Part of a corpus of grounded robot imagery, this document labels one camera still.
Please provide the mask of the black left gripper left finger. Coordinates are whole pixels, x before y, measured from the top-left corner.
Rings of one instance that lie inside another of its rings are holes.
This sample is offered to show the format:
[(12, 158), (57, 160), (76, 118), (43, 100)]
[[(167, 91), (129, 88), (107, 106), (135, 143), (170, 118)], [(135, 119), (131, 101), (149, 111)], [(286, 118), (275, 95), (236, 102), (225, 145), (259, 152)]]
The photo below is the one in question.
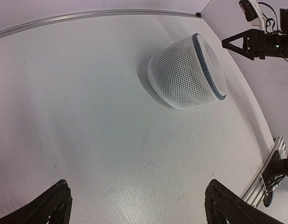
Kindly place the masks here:
[(61, 179), (27, 205), (0, 218), (0, 224), (68, 224), (71, 189)]

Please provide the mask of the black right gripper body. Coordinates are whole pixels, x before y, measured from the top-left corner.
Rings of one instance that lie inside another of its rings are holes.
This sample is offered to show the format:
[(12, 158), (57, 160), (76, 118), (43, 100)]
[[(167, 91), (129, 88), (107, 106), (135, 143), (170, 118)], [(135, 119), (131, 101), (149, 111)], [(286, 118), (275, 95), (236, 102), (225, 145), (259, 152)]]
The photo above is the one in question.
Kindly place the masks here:
[(262, 60), (266, 56), (288, 59), (288, 35), (267, 34), (260, 31), (257, 54)]

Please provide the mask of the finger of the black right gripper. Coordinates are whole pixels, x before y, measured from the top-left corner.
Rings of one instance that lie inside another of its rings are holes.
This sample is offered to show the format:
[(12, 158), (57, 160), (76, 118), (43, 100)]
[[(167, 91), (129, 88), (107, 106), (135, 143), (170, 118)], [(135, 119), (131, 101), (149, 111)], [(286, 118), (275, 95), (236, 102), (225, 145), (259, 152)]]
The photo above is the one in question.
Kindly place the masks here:
[(254, 60), (259, 56), (259, 30), (249, 29), (222, 40), (222, 47)]

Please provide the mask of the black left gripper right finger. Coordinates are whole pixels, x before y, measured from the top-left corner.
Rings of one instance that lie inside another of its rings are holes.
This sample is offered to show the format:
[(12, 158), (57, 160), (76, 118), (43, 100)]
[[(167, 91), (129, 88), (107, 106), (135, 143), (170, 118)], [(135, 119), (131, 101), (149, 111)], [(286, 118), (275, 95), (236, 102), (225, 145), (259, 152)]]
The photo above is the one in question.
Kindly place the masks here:
[(209, 224), (282, 224), (244, 202), (216, 179), (205, 190), (205, 213)]

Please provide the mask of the white mesh laundry bag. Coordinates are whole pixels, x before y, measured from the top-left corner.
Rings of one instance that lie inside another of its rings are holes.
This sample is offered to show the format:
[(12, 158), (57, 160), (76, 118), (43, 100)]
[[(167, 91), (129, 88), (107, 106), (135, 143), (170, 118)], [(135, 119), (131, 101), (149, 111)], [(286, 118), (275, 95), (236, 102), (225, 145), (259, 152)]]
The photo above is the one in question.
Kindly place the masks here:
[(219, 60), (199, 33), (156, 52), (147, 75), (155, 93), (174, 109), (213, 104), (227, 95)]

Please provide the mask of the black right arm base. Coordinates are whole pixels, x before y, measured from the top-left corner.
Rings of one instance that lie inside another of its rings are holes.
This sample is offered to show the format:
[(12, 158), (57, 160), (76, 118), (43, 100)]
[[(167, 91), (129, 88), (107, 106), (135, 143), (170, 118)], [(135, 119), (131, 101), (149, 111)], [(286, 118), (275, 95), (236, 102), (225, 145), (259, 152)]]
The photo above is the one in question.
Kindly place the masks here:
[(263, 204), (267, 208), (273, 200), (273, 191), (275, 187), (285, 178), (288, 177), (288, 155), (282, 159), (279, 151), (275, 151), (263, 172), (263, 180), (266, 187)]

